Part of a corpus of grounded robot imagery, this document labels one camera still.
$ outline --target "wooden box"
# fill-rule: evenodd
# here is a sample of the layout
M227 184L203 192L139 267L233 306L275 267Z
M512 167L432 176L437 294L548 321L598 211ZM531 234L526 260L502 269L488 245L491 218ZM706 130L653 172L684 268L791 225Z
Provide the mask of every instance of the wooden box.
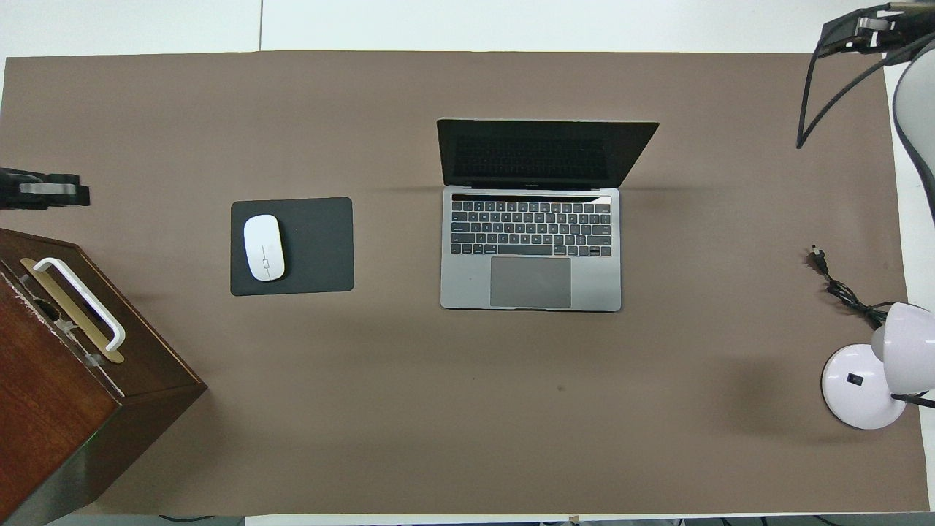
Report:
M205 388L78 246L0 228L4 526L92 502Z

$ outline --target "laptop screen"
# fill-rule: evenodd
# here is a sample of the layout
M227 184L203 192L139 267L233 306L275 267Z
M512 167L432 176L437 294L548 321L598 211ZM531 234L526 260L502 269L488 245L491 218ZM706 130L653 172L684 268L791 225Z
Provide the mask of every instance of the laptop screen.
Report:
M439 119L442 177L480 188L616 188L658 126Z

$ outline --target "white mouse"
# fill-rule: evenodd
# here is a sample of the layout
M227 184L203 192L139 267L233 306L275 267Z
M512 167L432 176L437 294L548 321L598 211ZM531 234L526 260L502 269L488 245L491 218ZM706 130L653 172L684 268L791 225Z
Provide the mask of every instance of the white mouse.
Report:
M243 224L243 247L250 273L261 282L278 280L286 272L282 254L280 222L268 213L255 215Z

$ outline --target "brown table mat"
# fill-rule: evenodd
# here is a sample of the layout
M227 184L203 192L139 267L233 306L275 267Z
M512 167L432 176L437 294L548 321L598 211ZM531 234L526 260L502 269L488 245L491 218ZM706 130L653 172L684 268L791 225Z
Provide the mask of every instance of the brown table mat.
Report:
M4 166L205 379L107 513L928 510L917 411L825 407L866 342L803 264L905 298L882 77L796 151L808 57L263 52L10 59ZM873 57L827 59L823 102ZM624 310L439 307L438 117L661 123L622 187ZM347 196L355 287L236 298L231 203Z

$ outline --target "keyboard key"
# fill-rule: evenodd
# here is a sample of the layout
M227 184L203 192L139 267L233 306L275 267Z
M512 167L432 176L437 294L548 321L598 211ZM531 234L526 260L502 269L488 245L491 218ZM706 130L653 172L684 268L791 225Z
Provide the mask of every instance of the keyboard key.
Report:
M497 251L502 255L510 256L551 256L552 245L547 244L501 244Z

